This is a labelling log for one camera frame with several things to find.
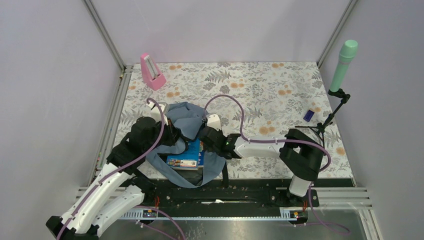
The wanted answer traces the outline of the blue round package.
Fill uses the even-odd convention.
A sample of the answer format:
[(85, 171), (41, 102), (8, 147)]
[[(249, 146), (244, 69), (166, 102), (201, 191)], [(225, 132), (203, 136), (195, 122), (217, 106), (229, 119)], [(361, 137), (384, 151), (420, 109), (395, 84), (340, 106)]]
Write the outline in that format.
[(188, 149), (178, 155), (169, 155), (166, 164), (175, 170), (198, 170), (204, 167), (203, 143), (196, 139), (188, 142)]

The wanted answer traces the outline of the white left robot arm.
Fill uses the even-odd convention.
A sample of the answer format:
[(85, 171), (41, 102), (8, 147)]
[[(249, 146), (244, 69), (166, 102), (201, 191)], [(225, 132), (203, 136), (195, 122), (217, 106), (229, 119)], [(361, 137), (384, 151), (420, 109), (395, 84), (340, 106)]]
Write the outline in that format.
[(170, 120), (138, 118), (81, 198), (62, 216), (51, 216), (46, 227), (58, 240), (97, 240), (131, 208), (158, 203), (155, 184), (138, 167), (155, 148), (174, 146), (178, 138)]

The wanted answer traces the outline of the blue student backpack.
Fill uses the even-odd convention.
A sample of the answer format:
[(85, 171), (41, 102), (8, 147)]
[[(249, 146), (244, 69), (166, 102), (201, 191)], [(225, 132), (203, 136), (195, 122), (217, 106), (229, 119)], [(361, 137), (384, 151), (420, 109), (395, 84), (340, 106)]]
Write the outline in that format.
[(170, 104), (165, 116), (180, 130), (181, 136), (175, 145), (161, 144), (146, 156), (146, 160), (156, 170), (182, 188), (195, 189), (209, 183), (221, 173), (226, 164), (225, 158), (208, 151), (204, 153), (203, 168), (200, 171), (173, 169), (166, 163), (168, 156), (182, 154), (188, 149), (188, 142), (198, 139), (203, 128), (204, 114), (202, 107), (188, 102)]

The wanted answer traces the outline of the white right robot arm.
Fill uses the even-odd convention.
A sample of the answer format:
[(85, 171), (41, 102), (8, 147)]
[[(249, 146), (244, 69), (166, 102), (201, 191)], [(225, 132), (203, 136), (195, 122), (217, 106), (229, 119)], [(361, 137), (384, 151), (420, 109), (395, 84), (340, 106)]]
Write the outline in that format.
[(293, 206), (307, 199), (312, 182), (318, 178), (324, 148), (298, 129), (292, 128), (282, 138), (244, 139), (240, 133), (225, 136), (221, 130), (205, 127), (199, 139), (206, 150), (227, 160), (248, 157), (280, 159), (293, 173), (287, 201)]

